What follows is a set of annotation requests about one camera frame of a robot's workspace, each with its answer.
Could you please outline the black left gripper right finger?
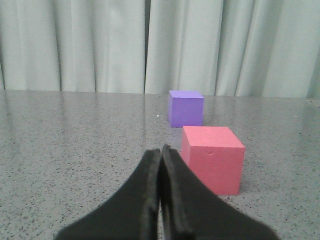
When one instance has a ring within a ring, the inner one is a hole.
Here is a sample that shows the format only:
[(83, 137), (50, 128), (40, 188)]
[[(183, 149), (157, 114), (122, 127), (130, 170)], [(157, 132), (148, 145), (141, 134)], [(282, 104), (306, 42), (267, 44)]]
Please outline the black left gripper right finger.
[(164, 145), (159, 173), (167, 240), (276, 240), (267, 225), (228, 205), (189, 169), (176, 149)]

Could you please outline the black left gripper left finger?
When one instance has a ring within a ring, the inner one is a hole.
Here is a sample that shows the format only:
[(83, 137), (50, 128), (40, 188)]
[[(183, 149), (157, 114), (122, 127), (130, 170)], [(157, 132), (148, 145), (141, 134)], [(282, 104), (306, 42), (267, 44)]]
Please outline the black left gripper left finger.
[(159, 149), (144, 152), (134, 172), (106, 202), (63, 228), (57, 240), (155, 240), (158, 237)]

